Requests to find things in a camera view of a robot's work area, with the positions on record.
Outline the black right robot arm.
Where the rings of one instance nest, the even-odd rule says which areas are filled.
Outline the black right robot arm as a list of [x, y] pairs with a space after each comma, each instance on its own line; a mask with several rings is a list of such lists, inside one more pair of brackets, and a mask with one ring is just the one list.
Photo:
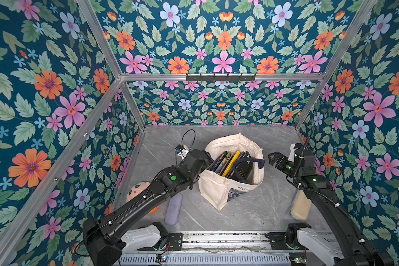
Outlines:
[[268, 155], [269, 163], [285, 174], [287, 181], [319, 210], [335, 236], [335, 247], [307, 223], [291, 223], [286, 232], [287, 244], [304, 247], [326, 266], [393, 266], [388, 252], [378, 250], [360, 232], [350, 215], [340, 204], [335, 190], [326, 177], [319, 175], [315, 157], [306, 145], [295, 144], [290, 156], [280, 152]]

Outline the black book gold title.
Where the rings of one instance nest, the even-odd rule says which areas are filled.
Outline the black book gold title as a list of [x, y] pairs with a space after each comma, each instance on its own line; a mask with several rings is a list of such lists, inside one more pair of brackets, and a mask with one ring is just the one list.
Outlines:
[[234, 180], [241, 183], [248, 183], [248, 178], [253, 171], [254, 163], [251, 158], [241, 158], [235, 162]]

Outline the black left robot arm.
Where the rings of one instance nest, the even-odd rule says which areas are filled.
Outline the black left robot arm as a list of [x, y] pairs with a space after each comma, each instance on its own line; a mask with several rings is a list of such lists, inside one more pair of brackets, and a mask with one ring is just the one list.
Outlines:
[[103, 218], [83, 223], [83, 243], [95, 266], [112, 266], [124, 253], [142, 248], [166, 250], [168, 231], [160, 222], [139, 229], [132, 226], [157, 206], [186, 189], [192, 189], [213, 159], [194, 149], [176, 166], [162, 169], [143, 191]]

